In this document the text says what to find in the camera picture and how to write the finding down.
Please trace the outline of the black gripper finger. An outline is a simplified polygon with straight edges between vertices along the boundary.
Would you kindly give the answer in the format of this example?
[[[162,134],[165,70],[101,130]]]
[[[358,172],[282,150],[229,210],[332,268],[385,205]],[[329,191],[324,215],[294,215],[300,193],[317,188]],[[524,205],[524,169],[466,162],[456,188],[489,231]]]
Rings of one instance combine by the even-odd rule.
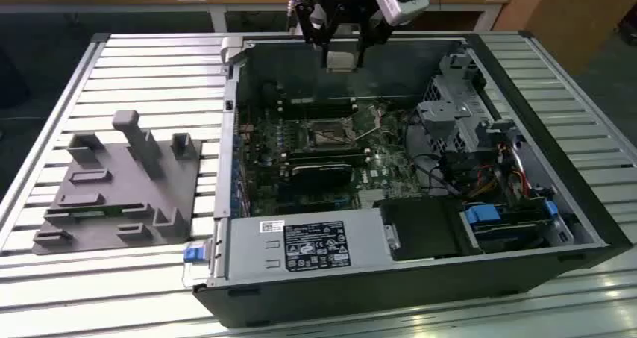
[[[360,34],[357,40],[357,67],[364,66],[364,55],[368,48],[374,45],[384,44],[388,41],[394,27],[388,24],[384,15],[376,11],[360,23]]]
[[[340,0],[297,0],[297,27],[305,42],[320,48],[320,66],[328,67],[332,36],[344,10]]]

